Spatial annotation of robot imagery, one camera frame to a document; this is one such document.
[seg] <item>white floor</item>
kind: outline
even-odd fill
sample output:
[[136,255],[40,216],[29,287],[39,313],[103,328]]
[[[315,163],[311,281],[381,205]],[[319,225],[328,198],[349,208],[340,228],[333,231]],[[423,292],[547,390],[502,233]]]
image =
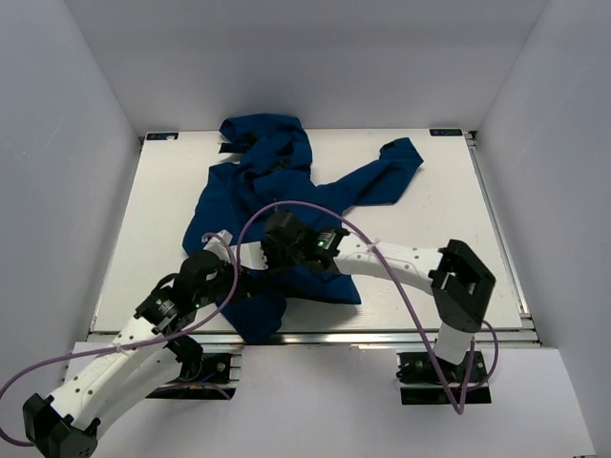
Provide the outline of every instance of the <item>white floor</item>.
[[[100,344],[77,343],[75,351]],[[485,350],[487,366],[492,351]],[[74,360],[72,378],[88,360]],[[234,398],[145,400],[95,458],[559,458],[594,453],[555,349],[502,349],[491,405],[401,406],[390,349],[247,347]]]
[[[517,299],[505,270],[465,139],[428,130],[314,130],[312,180],[328,183],[375,160],[385,143],[407,136],[424,158],[404,196],[389,206],[355,207],[347,217],[371,238],[418,247],[462,239],[497,278],[487,319],[497,328],[520,328]],[[216,132],[179,133],[176,140],[146,141],[116,251],[96,310],[93,331],[118,331],[157,281],[176,272],[185,255],[184,231],[219,155]],[[413,330],[399,295],[387,281],[355,277],[361,305],[290,301],[281,332]],[[440,321],[431,297],[409,290],[425,327]],[[209,307],[198,315],[201,319]],[[201,332],[235,332],[218,316]]]

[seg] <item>blue cloth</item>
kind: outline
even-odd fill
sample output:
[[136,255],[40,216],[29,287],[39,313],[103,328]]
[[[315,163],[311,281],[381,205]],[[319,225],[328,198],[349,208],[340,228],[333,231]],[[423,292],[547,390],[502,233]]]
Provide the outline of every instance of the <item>blue cloth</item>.
[[[182,246],[187,254],[201,250],[201,236],[227,229],[234,241],[248,219],[268,203],[302,200],[322,205],[338,214],[352,205],[396,202],[422,163],[408,138],[384,145],[380,157],[334,183],[316,186],[310,180],[312,150],[306,132],[296,117],[253,114],[226,119],[221,133],[231,143],[222,153],[243,154],[240,163],[225,162],[210,167],[208,183]],[[314,209],[287,206],[315,230],[340,227],[333,217]],[[264,237],[263,215],[251,226],[244,242]],[[250,344],[268,339],[282,324],[286,297],[322,302],[360,303],[350,276],[311,275],[303,267],[263,277],[265,292],[244,302],[232,303],[223,315]]]

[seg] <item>gray wall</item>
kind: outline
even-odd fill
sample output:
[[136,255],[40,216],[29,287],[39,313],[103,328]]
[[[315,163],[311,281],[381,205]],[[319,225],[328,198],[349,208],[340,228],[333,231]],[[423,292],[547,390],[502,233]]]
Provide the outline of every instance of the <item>gray wall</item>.
[[[0,14],[0,381],[86,335],[137,138],[61,0]],[[43,368],[11,389],[0,422],[57,386]],[[0,456],[38,456],[0,441]]]
[[139,134],[479,127],[547,0],[66,0]]
[[480,132],[537,329],[560,349],[603,457],[611,456],[610,28],[607,0],[552,0]]

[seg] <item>cable tie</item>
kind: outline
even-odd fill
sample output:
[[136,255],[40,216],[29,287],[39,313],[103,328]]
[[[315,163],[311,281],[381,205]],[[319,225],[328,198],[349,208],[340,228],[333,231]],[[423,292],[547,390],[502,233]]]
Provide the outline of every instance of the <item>cable tie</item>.
[[115,348],[116,353],[122,353],[123,356],[130,356],[125,348],[119,342],[111,341],[111,345]]
[[372,243],[367,243],[366,245],[367,251],[371,253],[371,250],[373,250],[373,247],[376,246],[379,242],[380,242],[380,239],[375,238],[375,240]]

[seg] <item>crumpled blue garment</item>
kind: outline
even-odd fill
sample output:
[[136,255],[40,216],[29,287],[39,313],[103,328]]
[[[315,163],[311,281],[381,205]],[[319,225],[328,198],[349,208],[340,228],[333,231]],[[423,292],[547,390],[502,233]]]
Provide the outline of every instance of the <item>crumpled blue garment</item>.
[[[248,219],[268,203],[302,200],[338,214],[352,205],[396,202],[403,194],[422,158],[408,138],[398,138],[380,149],[380,156],[334,183],[316,186],[310,181],[312,150],[306,132],[296,117],[253,114],[226,119],[221,133],[221,153],[243,154],[240,163],[224,162],[210,167],[208,183],[201,193],[195,215],[184,235],[187,254],[201,250],[206,232],[228,230],[234,242]],[[315,230],[340,227],[333,217],[311,208],[286,206]],[[249,229],[244,242],[264,237],[262,215]],[[231,303],[222,313],[249,344],[268,339],[282,324],[286,297],[322,302],[361,302],[350,276],[316,274],[303,267],[272,276],[259,273],[265,292],[240,303]]]

